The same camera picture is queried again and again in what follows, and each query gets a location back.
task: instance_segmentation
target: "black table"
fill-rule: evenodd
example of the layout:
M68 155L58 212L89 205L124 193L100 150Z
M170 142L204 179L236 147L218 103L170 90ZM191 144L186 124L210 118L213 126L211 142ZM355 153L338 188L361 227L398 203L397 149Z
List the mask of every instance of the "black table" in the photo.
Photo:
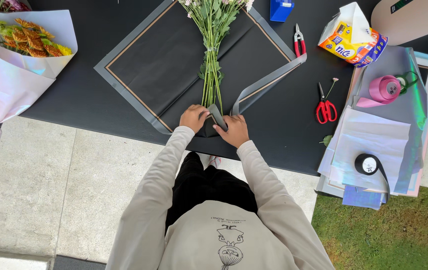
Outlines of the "black table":
M35 11L69 9L78 53L52 86L22 116L77 128L165 144L169 135L157 132L93 67L163 0L30 0ZM318 175L325 151L319 144L332 135L337 122L319 124L314 110L319 103L317 82L324 89L339 78L329 100L342 113L354 67L317 46L320 35L339 7L352 0L296 1L284 23L269 21L269 0L256 0L254 8L292 47L294 26L299 24L307 47L307 62L291 72L244 112L249 136L265 161L280 169ZM370 21L378 0L359 2ZM426 38L408 44L428 53ZM235 148L220 137L195 137L188 150L238 159Z

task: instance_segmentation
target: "pink ribbon roll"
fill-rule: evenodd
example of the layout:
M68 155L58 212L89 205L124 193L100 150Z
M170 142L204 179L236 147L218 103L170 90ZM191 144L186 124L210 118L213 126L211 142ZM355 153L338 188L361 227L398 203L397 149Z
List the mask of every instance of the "pink ribbon roll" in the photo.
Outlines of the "pink ribbon roll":
M361 97L357 106L368 108L392 103L401 93L401 84L394 76L384 76L370 82L369 93L373 100Z

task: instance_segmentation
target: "scissors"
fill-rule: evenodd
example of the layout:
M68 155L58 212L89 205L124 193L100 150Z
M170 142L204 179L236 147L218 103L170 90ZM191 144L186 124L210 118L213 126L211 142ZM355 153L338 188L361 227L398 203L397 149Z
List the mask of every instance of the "scissors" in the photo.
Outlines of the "scissors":
M297 57L301 56L301 53L299 52L299 42L297 41L298 39L301 40L302 54L304 54L306 53L306 43L304 42L304 36L299 30L299 25L295 24L294 51Z
M316 109L317 120L321 124L325 124L325 123L327 123L327 121L333 122L337 119L337 111L335 109L335 106L330 101L325 100L326 97L324 95L324 92L322 91L322 86L320 86L320 83L319 83L319 89L320 89L320 102L319 102L319 105L317 106L317 109ZM332 110L334 110L334 114L335 114L334 117L332 117L331 108L332 108ZM322 119L324 121L320 120L319 111L322 114Z

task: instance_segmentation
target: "beige sweatshirt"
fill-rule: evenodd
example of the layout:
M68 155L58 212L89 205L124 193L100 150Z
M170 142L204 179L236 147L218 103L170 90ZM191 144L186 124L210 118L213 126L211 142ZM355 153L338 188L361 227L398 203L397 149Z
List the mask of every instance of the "beige sweatshirt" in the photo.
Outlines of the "beige sweatshirt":
M205 201L169 226L172 187L182 153L194 137L176 128L121 217L106 270L331 270L334 267L302 209L252 141L237 150L258 216Z

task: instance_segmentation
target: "nice tissue package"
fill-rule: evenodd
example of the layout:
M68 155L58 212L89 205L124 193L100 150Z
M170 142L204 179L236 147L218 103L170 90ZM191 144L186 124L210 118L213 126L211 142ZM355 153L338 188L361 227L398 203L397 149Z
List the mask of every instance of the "nice tissue package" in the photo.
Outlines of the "nice tissue package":
M343 6L339 11L324 28L318 45L356 67L364 67L377 60L389 39L369 27L356 2Z

